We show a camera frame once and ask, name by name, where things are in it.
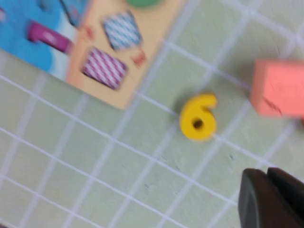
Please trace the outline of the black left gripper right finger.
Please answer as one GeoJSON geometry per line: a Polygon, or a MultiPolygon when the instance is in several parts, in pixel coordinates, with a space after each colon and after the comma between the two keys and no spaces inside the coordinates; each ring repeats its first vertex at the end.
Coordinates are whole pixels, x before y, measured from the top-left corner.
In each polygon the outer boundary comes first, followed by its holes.
{"type": "Polygon", "coordinates": [[[282,202],[299,224],[301,228],[304,227],[304,183],[288,172],[271,167],[267,170],[267,177],[271,180],[276,188],[282,202]]]}

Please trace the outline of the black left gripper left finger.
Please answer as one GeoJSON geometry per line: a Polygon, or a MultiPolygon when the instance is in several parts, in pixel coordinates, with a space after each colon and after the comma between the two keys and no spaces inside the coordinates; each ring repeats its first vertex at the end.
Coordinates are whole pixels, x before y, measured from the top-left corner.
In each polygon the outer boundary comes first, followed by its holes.
{"type": "Polygon", "coordinates": [[[238,198],[242,228],[299,228],[286,210],[267,172],[247,168],[242,172],[238,198]]]}

